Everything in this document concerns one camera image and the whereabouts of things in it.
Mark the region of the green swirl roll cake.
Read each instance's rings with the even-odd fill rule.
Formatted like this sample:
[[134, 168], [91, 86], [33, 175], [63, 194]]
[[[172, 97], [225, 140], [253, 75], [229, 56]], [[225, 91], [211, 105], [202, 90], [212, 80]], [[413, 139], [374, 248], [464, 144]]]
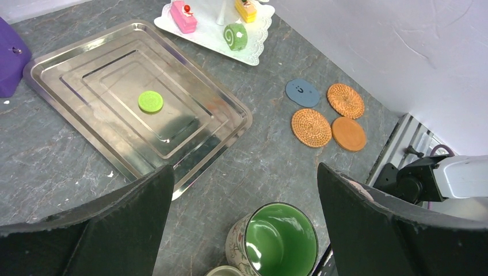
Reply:
[[247, 46], [247, 30], [241, 23], [232, 23], [225, 26], [223, 37], [232, 51], [240, 51]]

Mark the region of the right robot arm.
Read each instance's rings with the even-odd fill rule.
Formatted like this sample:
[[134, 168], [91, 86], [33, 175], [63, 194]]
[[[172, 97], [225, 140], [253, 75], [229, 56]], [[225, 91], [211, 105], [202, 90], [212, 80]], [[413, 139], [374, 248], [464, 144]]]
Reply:
[[427, 156], [402, 169], [387, 163], [373, 187], [411, 204], [487, 197], [487, 156]]

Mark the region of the pink cake piece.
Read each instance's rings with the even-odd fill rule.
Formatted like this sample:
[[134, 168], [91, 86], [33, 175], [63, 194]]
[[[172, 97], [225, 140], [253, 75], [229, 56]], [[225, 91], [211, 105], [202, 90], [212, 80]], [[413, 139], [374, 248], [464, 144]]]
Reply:
[[173, 1], [170, 14], [183, 34], [193, 33], [198, 21], [193, 15], [191, 7], [185, 1]]

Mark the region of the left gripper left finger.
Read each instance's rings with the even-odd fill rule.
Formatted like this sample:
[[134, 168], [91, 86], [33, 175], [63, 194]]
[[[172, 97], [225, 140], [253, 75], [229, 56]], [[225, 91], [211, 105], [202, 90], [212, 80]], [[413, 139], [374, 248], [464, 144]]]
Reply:
[[1, 226], [1, 274], [151, 275], [174, 183], [163, 166], [36, 223]]

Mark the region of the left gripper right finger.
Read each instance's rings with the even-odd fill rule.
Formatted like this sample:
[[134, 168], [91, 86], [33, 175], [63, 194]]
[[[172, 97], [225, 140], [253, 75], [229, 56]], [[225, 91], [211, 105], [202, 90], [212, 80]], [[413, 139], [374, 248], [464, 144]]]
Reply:
[[487, 223], [408, 203], [320, 163], [330, 243], [319, 263], [339, 275], [486, 275]]

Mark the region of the yellow rectangular cake bar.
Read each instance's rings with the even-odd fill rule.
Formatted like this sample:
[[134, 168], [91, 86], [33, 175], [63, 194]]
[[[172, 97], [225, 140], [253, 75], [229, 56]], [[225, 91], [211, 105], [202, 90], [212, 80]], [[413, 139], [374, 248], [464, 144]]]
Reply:
[[246, 23], [251, 23], [256, 20], [257, 9], [255, 4], [250, 0], [235, 0], [234, 6]]

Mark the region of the green macaron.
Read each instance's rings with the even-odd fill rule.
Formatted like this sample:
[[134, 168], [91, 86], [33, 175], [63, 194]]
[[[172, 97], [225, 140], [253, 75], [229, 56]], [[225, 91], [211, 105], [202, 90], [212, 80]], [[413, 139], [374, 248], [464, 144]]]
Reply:
[[148, 90], [138, 96], [138, 107], [146, 113], [159, 112], [164, 105], [163, 97], [156, 91]]

